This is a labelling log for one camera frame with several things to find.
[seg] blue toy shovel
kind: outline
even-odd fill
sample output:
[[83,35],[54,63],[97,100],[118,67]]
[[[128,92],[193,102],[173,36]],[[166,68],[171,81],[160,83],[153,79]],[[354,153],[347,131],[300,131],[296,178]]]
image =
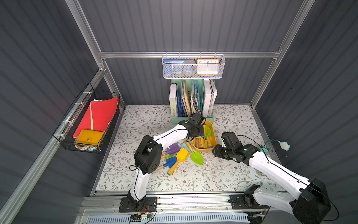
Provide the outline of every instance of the blue toy shovel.
[[166,163],[164,165],[158,166],[158,168],[156,170],[163,169],[164,167],[167,167],[167,166],[169,168],[171,168],[176,162],[177,162],[177,158],[176,158],[176,156],[174,156],[172,158],[167,159]]

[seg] clock face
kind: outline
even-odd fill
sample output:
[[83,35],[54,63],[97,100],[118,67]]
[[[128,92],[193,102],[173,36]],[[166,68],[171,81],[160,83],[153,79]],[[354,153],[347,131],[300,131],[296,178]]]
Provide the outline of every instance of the clock face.
[[219,72],[219,59],[198,59],[197,73],[199,75],[215,75]]

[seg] yellow card case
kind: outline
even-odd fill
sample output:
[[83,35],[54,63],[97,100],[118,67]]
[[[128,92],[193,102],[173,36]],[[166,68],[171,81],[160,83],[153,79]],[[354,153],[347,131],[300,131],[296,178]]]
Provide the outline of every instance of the yellow card case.
[[102,136],[103,132],[82,129],[76,143],[98,145],[98,142],[101,140]]

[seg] teal cable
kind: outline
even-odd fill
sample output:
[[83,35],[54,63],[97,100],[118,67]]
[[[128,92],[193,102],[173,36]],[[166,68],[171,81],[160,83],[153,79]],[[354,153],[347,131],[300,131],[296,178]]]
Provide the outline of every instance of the teal cable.
[[271,141],[277,141],[277,142],[280,142],[279,140],[276,140],[276,139],[270,139],[270,140],[267,140],[264,144],[264,146],[268,143],[268,142],[271,142]]

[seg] table surface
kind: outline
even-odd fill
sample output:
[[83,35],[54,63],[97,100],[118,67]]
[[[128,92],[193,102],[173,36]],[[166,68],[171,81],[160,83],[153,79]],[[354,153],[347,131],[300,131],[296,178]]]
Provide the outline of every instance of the table surface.
[[[216,139],[224,131],[246,135],[259,144],[263,140],[250,107],[245,105],[215,105],[213,123]],[[131,189],[135,171],[133,155],[142,138],[155,136],[174,127],[171,124],[169,105],[128,105],[110,149],[109,156],[97,184],[97,191],[128,191]],[[245,145],[254,144],[245,137],[239,137]],[[227,161],[214,157],[211,152],[202,153],[204,164],[195,164],[190,156],[179,163],[173,175],[169,168],[151,174],[147,191],[245,191],[252,184],[274,191],[284,189],[262,172],[244,163]]]

